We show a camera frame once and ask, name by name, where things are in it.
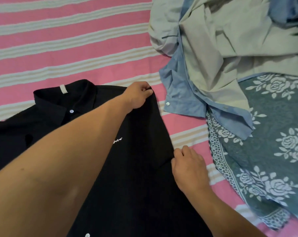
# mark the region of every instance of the striped bedsheet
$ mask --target striped bedsheet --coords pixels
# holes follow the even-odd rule
[[[174,147],[203,155],[216,194],[266,235],[298,236],[295,219],[279,233],[268,230],[216,170],[205,119],[163,111],[158,71],[169,58],[151,47],[150,8],[151,0],[0,0],[0,121],[32,106],[36,89],[79,79],[119,86],[146,80]]]

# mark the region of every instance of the black shirt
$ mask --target black shirt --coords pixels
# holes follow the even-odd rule
[[[0,122],[0,169],[126,89],[87,80],[65,87],[66,94],[60,87],[34,91],[34,106]],[[211,236],[174,181],[173,147],[155,95],[126,116],[115,140],[68,236]]]

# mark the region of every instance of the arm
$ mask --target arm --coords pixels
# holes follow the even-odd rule
[[[153,91],[125,92],[49,133],[0,171],[0,236],[66,236],[125,116]]]
[[[174,151],[174,157],[171,164],[175,181],[214,237],[265,236],[215,195],[209,185],[206,164],[201,155],[184,146],[182,151]]]

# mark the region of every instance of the forearm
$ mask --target forearm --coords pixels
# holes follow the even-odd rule
[[[187,197],[214,237],[265,236],[237,211],[219,199],[211,189],[188,194]]]
[[[128,111],[116,97],[46,135],[2,169],[0,235],[65,236]]]

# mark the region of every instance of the hand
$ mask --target hand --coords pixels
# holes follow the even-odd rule
[[[132,83],[122,94],[122,97],[127,102],[129,112],[133,109],[141,107],[146,99],[153,94],[153,90],[148,90],[150,85],[146,81],[138,81]]]
[[[212,191],[205,161],[195,150],[187,146],[175,149],[171,165],[175,182],[187,197],[198,191]]]

